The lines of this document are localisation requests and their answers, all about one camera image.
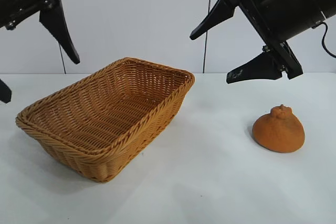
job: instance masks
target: cable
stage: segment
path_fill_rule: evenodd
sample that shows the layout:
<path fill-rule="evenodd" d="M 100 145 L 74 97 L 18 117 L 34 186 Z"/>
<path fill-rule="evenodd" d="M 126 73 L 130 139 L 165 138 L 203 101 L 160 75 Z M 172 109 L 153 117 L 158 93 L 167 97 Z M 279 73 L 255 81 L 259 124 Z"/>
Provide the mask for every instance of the cable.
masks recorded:
<path fill-rule="evenodd" d="M 327 25 L 327 23 L 325 23 L 325 22 L 322 22 L 322 23 L 320 23 L 320 24 L 318 24 L 317 26 L 314 26 L 313 27 L 313 29 L 315 29 L 315 28 L 318 28 L 320 25 L 325 25 L 326 27 L 326 31 L 325 31 L 325 33 L 324 33 L 324 35 L 323 35 L 323 38 L 322 38 L 322 47 L 323 47 L 323 49 L 331 56 L 331 57 L 333 57 L 333 58 L 336 58 L 336 55 L 334 55 L 332 52 L 330 52 L 328 49 L 327 49 L 327 47 L 326 47 L 326 45 L 325 45 L 325 43 L 326 43 L 326 35 L 327 35 L 327 32 L 328 32 L 328 25 Z"/>

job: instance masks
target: wicker basket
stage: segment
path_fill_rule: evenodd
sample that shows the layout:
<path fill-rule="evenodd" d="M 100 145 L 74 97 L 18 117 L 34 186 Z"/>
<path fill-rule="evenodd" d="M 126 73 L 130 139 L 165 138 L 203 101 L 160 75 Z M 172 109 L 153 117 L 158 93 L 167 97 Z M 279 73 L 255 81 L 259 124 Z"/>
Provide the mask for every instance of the wicker basket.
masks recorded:
<path fill-rule="evenodd" d="M 108 182 L 171 122 L 194 81 L 124 58 L 25 108 L 16 124 L 56 160 Z"/>

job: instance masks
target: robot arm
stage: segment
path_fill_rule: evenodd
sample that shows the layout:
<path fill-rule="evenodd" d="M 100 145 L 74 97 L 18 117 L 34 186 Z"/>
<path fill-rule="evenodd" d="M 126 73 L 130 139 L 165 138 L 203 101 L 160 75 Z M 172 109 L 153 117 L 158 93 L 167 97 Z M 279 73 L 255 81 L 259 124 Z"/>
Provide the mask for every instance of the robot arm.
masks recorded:
<path fill-rule="evenodd" d="M 191 33 L 192 40 L 233 17 L 239 7 L 265 42 L 263 52 L 232 70 L 227 83 L 252 79 L 276 80 L 285 71 L 289 79 L 303 74 L 287 40 L 315 28 L 336 14 L 335 0 L 218 0 L 202 23 Z"/>
<path fill-rule="evenodd" d="M 14 30 L 26 18 L 40 12 L 39 21 L 63 47 L 69 58 L 80 62 L 71 41 L 61 0 L 0 0 L 0 28 Z M 10 88 L 0 80 L 0 101 L 11 101 Z"/>

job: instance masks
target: white tabletop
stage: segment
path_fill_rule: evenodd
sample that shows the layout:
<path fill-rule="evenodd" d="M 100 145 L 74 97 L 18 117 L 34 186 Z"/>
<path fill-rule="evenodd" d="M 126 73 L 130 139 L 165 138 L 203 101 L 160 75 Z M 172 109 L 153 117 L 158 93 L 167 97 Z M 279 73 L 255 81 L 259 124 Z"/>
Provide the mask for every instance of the white tabletop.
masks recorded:
<path fill-rule="evenodd" d="M 0 104 L 1 224 L 336 222 L 336 74 L 230 85 L 224 74 L 197 74 L 172 123 L 106 184 L 59 164 L 14 122 L 85 76 L 0 75 L 13 89 L 12 102 Z M 292 154 L 250 136 L 280 104 L 306 132 Z"/>

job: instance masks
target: white wall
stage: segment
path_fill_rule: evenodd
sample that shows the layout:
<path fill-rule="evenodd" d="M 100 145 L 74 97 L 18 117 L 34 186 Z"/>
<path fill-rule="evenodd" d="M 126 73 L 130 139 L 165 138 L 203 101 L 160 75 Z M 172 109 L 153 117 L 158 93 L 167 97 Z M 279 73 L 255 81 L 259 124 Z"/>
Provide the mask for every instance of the white wall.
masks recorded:
<path fill-rule="evenodd" d="M 205 35 L 189 35 L 208 0 L 63 0 L 81 64 L 65 57 L 69 73 L 94 72 L 123 57 L 136 57 L 202 72 Z"/>
<path fill-rule="evenodd" d="M 0 73 L 63 73 L 58 44 L 38 14 L 14 31 L 0 29 Z"/>
<path fill-rule="evenodd" d="M 217 0 L 211 0 L 211 7 Z M 336 17 L 327 20 L 328 48 L 336 52 Z M 310 29 L 288 41 L 304 72 L 336 72 L 336 59 L 322 49 L 324 26 Z M 239 8 L 230 20 L 208 32 L 206 72 L 229 72 L 262 52 L 264 42 Z"/>
<path fill-rule="evenodd" d="M 216 0 L 211 0 L 211 7 Z M 205 35 L 191 31 L 207 14 L 208 0 L 63 0 L 68 28 L 81 63 L 63 52 L 68 73 L 92 73 L 123 58 L 137 57 L 202 72 Z M 336 17 L 327 45 L 336 52 Z M 336 60 L 321 47 L 323 28 L 289 41 L 305 72 L 336 71 Z M 38 15 L 15 31 L 0 30 L 0 73 L 63 73 L 59 47 Z M 239 8 L 235 16 L 208 33 L 206 72 L 228 72 L 261 53 L 263 41 Z"/>

